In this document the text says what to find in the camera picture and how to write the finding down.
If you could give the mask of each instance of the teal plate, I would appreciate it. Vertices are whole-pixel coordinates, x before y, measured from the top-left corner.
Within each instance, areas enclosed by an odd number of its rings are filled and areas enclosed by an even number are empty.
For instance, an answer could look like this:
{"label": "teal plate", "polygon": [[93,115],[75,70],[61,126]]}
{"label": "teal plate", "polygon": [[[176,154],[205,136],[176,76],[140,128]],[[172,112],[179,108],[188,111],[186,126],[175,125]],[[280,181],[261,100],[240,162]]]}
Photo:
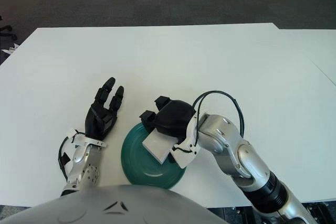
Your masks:
{"label": "teal plate", "polygon": [[160,164],[142,145],[148,132],[142,123],[127,134],[121,149],[121,165],[130,183],[156,186],[165,189],[173,187],[183,176],[185,169],[169,158]]}

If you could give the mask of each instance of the black rubber fingertip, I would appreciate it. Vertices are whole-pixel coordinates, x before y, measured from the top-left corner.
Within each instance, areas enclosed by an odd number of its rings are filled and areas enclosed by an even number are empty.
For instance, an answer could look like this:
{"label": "black rubber fingertip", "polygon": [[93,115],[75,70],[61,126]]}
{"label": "black rubber fingertip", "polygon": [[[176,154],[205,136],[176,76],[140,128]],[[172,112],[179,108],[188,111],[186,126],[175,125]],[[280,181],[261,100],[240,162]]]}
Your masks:
{"label": "black rubber fingertip", "polygon": [[115,96],[122,98],[124,95],[124,87],[119,86],[115,94],[116,94]]}
{"label": "black rubber fingertip", "polygon": [[107,80],[107,82],[105,82],[103,88],[111,91],[114,84],[115,84],[115,78],[111,77],[110,79]]}

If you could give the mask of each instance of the black wire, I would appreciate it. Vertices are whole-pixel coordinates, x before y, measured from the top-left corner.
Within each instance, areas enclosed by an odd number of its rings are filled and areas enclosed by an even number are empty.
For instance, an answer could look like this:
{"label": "black wire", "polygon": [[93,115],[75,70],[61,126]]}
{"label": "black wire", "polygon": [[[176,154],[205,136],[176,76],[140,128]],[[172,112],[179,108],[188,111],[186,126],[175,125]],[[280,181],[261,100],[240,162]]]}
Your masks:
{"label": "black wire", "polygon": [[198,110],[197,110],[197,124],[196,124],[196,141],[195,141],[195,146],[197,145],[198,142],[198,122],[199,122],[199,111],[201,108],[201,104],[203,102],[203,100],[209,95],[209,94],[213,94],[213,93],[218,93],[218,94],[222,94],[225,95],[226,97],[229,97],[231,99],[231,101],[233,102],[233,104],[235,105],[237,112],[238,112],[238,116],[239,116],[239,130],[240,130],[240,135],[241,137],[244,137],[244,131],[245,131],[245,123],[244,123],[244,117],[243,117],[243,113],[241,112],[241,109],[236,101],[236,99],[234,99],[231,95],[229,95],[228,93],[225,93],[223,91],[219,91],[219,90],[212,90],[212,91],[208,91],[205,92],[203,94],[201,94],[193,103],[193,108],[195,109],[195,106],[197,104],[197,102],[201,99],[201,101],[198,104]]}
{"label": "black wire", "polygon": [[66,137],[63,142],[61,143],[61,146],[59,147],[59,150],[58,150],[58,164],[59,164],[59,168],[61,169],[63,175],[64,175],[64,178],[66,181],[68,181],[68,176],[65,172],[65,167],[64,165],[62,164],[62,148],[63,148],[63,145],[65,144],[65,142],[68,140],[69,138]]}
{"label": "black wire", "polygon": [[187,151],[187,150],[182,149],[182,148],[180,148],[180,147],[173,147],[173,151],[176,150],[176,149],[177,149],[177,150],[181,150],[182,152],[185,152],[185,153],[193,152],[192,150]]}
{"label": "black wire", "polygon": [[[73,141],[75,140],[75,137],[77,136],[77,135],[85,135],[85,133],[84,132],[79,132],[79,131],[77,131],[77,130],[75,130],[76,131],[76,134],[72,137],[72,143],[73,143]],[[62,171],[62,173],[63,173],[63,175],[64,175],[64,178],[65,178],[65,180],[66,181],[68,181],[68,176],[67,176],[67,174],[66,174],[66,172],[65,172],[65,166],[63,165],[63,163],[62,163],[62,148],[63,148],[63,146],[64,146],[64,144],[65,144],[65,142],[68,140],[69,138],[68,137],[66,137],[64,140],[63,140],[63,142],[61,143],[61,146],[59,147],[59,150],[58,150],[58,164],[59,164],[59,168],[61,169],[61,171]]]}

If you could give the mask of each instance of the white sponge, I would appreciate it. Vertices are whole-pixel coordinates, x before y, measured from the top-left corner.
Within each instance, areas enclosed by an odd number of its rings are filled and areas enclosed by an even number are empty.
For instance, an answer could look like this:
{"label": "white sponge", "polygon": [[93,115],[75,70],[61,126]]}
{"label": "white sponge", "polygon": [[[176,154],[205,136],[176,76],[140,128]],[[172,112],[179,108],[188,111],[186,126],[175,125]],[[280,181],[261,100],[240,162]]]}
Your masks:
{"label": "white sponge", "polygon": [[163,164],[169,151],[177,143],[177,138],[161,134],[157,129],[154,129],[142,142],[142,145],[160,164]]}

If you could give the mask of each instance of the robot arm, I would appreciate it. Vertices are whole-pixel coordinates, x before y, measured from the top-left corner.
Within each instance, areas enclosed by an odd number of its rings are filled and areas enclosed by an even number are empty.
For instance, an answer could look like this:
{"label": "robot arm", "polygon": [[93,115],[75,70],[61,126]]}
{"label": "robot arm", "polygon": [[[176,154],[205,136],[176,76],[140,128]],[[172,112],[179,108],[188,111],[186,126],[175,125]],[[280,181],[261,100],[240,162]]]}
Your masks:
{"label": "robot arm", "polygon": [[214,155],[220,169],[232,177],[261,216],[271,223],[294,218],[317,223],[229,119],[206,114],[200,121],[199,145]]}
{"label": "robot arm", "polygon": [[[229,119],[206,113],[199,116],[200,105],[197,112],[194,110],[195,103],[198,100],[201,103],[211,92],[224,94],[233,101],[239,114],[240,133]],[[294,218],[316,223],[286,185],[269,170],[252,145],[243,139],[244,119],[234,98],[221,91],[210,91],[197,98],[193,106],[166,97],[159,97],[155,102],[159,112],[146,111],[140,116],[141,121],[148,132],[157,129],[158,133],[154,132],[156,141],[160,133],[177,137],[179,141],[170,153],[181,168],[195,158],[199,148],[204,148],[214,155],[220,169],[231,176],[255,210],[271,223],[284,223]],[[157,159],[159,152],[149,149],[150,145],[145,147]]]}
{"label": "robot arm", "polygon": [[76,146],[76,149],[72,158],[72,169],[68,175],[65,173],[64,166],[66,161],[70,161],[70,159],[64,158],[65,154],[63,156],[59,155],[58,158],[60,168],[67,180],[62,196],[94,187],[97,184],[101,151],[102,148],[107,147],[103,139],[111,131],[117,120],[117,111],[124,93],[123,86],[120,86],[113,96],[109,108],[104,108],[104,103],[114,83],[115,78],[112,77],[98,90],[85,119],[85,133],[70,129],[67,134],[65,140],[72,139],[72,144]]}

